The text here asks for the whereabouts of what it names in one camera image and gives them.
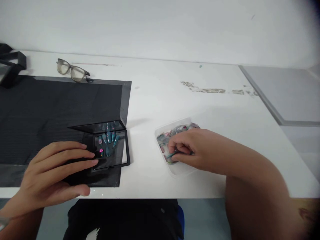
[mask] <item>peeling paint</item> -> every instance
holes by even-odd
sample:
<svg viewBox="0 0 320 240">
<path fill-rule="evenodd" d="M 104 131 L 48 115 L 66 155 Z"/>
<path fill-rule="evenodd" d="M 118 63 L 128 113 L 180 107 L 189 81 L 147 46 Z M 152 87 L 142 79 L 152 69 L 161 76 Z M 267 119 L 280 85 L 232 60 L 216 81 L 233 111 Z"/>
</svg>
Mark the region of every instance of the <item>peeling paint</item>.
<svg viewBox="0 0 320 240">
<path fill-rule="evenodd" d="M 222 88 L 199 88 L 195 86 L 193 82 L 180 82 L 182 85 L 189 88 L 192 92 L 202 92 L 202 93 L 230 93 L 237 95 L 245 95 L 247 93 L 250 96 L 258 96 L 258 94 L 254 91 L 254 88 L 248 85 L 243 85 L 244 89 L 234 89 L 231 92 L 226 91 Z"/>
<path fill-rule="evenodd" d="M 242 89 L 232 90 L 233 94 L 244 95 L 244 91 Z"/>
<path fill-rule="evenodd" d="M 114 64 L 100 64 L 100 63 L 71 63 L 71 64 L 82 64 L 82 65 L 97 65 L 97 66 L 117 66 L 117 65 L 114 65 Z"/>
<path fill-rule="evenodd" d="M 184 86 L 188 87 L 192 92 L 203 92 L 203 93 L 225 93 L 225 89 L 221 88 L 199 88 L 191 82 L 181 82 Z"/>
<path fill-rule="evenodd" d="M 226 90 L 221 88 L 199 88 L 195 92 L 225 93 Z"/>
<path fill-rule="evenodd" d="M 243 87 L 246 93 L 249 94 L 250 96 L 258 96 L 257 92 L 254 90 L 253 87 L 248 85 L 243 85 Z"/>
</svg>

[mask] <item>tabletop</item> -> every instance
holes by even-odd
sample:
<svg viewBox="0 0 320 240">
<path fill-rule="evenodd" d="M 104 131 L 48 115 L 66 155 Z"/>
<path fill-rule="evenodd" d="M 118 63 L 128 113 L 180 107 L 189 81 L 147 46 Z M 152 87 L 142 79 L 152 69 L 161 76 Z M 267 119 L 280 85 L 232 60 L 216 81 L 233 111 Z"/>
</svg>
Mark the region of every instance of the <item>tabletop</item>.
<svg viewBox="0 0 320 240">
<path fill-rule="evenodd" d="M 200 112 L 208 113 L 201 119 L 206 128 L 273 162 L 291 197 L 320 197 L 319 182 L 236 65 L 22 53 L 27 57 L 22 75 L 62 77 L 56 69 L 61 58 L 90 72 L 93 79 L 132 81 L 127 119 L 131 165 L 122 168 L 120 187 L 91 188 L 88 198 L 224 197 L 225 176 L 196 170 L 172 177 L 155 140 L 158 127 Z M 17 191 L 0 188 L 0 197 Z"/>
</svg>

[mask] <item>black shorts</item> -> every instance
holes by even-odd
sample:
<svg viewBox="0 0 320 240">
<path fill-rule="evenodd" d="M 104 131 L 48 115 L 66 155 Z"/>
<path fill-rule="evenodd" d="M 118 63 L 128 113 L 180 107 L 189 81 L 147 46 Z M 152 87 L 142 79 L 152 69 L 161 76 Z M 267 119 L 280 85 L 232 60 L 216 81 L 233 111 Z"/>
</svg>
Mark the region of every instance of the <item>black shorts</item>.
<svg viewBox="0 0 320 240">
<path fill-rule="evenodd" d="M 184 239 L 176 199 L 80 199 L 68 212 L 64 240 Z"/>
</svg>

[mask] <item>black mat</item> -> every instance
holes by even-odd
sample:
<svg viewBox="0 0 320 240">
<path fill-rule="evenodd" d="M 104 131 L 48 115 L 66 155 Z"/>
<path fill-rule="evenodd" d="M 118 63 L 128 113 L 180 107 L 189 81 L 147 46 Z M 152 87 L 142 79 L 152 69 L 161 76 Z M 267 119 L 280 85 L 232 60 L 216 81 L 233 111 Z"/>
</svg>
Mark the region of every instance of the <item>black mat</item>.
<svg viewBox="0 0 320 240">
<path fill-rule="evenodd" d="M 0 187 L 19 186 L 24 165 L 49 143 L 83 141 L 83 132 L 67 128 L 73 122 L 120 114 L 126 123 L 130 89 L 129 81 L 79 84 L 69 78 L 31 76 L 19 76 L 10 89 L 0 88 Z M 108 179 L 96 176 L 82 183 L 118 187 L 120 173 L 120 168 L 110 169 L 104 173 Z"/>
</svg>

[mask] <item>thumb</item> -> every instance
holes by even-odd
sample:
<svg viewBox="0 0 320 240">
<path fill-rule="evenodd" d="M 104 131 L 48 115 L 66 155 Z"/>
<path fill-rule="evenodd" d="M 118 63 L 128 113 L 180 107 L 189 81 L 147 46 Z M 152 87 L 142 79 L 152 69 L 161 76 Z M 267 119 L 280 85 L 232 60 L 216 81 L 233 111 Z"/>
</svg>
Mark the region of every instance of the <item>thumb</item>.
<svg viewBox="0 0 320 240">
<path fill-rule="evenodd" d="M 179 161 L 183 162 L 185 164 L 188 164 L 192 167 L 195 167 L 197 165 L 197 157 L 193 155 L 186 155 L 186 154 L 181 154 L 177 153 L 171 157 L 173 161 Z"/>
<path fill-rule="evenodd" d="M 85 184 L 80 184 L 63 189 L 58 196 L 56 196 L 56 198 L 59 200 L 63 199 L 64 201 L 68 201 L 78 196 L 88 196 L 89 194 L 90 188 Z"/>
</svg>

